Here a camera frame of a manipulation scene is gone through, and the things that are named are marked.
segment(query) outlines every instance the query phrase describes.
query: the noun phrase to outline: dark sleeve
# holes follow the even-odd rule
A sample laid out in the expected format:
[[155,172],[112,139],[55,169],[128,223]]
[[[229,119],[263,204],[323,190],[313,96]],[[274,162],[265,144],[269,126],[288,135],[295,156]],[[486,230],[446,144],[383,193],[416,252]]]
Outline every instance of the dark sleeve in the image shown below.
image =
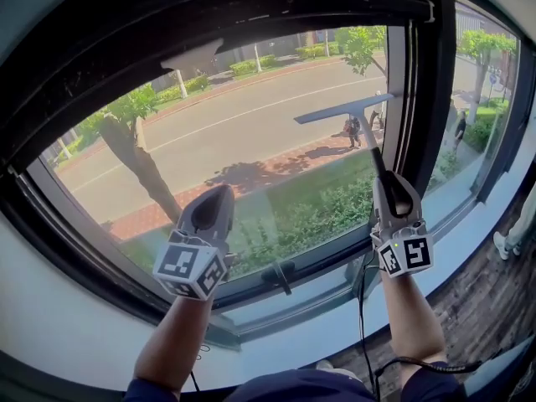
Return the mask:
[[[434,362],[433,364],[446,366],[445,362]],[[453,400],[465,399],[462,387],[454,375],[439,374],[421,368],[405,384],[400,402],[442,402],[453,397]]]
[[175,395],[167,389],[144,379],[133,379],[126,390],[124,402],[177,402]]

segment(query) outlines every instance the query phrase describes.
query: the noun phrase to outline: road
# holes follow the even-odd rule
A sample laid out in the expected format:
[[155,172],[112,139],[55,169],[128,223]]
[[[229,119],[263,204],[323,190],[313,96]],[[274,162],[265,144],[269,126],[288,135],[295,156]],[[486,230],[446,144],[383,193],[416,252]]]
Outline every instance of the road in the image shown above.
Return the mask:
[[[471,90],[474,65],[456,60],[455,90]],[[300,126],[294,117],[385,92],[371,65],[365,76],[339,62],[297,71],[202,101],[145,126],[147,148],[173,193],[238,162],[263,161],[342,129],[346,116]],[[484,86],[483,95],[487,93]],[[58,174],[98,223],[152,203],[106,147]]]

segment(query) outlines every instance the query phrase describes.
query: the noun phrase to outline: shoe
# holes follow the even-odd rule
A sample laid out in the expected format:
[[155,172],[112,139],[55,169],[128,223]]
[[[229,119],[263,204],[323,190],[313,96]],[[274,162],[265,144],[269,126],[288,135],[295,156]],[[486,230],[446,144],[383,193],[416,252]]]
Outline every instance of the shoe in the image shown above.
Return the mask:
[[319,360],[317,362],[317,366],[315,367],[315,369],[318,369],[318,370],[333,369],[333,365],[329,360],[323,358],[322,360]]
[[493,234],[493,244],[497,247],[499,251],[499,256],[502,260],[508,260],[508,250],[506,250],[506,237],[503,237],[498,232]]

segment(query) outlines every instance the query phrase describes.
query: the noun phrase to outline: window handle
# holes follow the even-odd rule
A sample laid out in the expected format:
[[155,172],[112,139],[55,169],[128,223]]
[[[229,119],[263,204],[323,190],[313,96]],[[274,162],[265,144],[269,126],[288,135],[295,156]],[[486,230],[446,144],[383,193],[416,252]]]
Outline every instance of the window handle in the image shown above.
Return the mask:
[[294,272],[296,264],[291,260],[285,260],[284,262],[274,261],[271,264],[271,268],[268,268],[260,274],[260,278],[276,286],[281,286],[287,295],[292,294],[291,287],[286,281],[286,274],[289,275]]

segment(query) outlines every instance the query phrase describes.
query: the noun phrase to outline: forearm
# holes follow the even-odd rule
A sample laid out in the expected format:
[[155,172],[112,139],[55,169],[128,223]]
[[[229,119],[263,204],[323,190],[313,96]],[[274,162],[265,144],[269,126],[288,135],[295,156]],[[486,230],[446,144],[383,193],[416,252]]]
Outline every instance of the forearm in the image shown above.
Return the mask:
[[180,391],[204,340],[212,302],[178,297],[140,353],[134,376]]
[[393,350],[397,356],[426,360],[444,354],[441,325],[411,276],[382,276]]

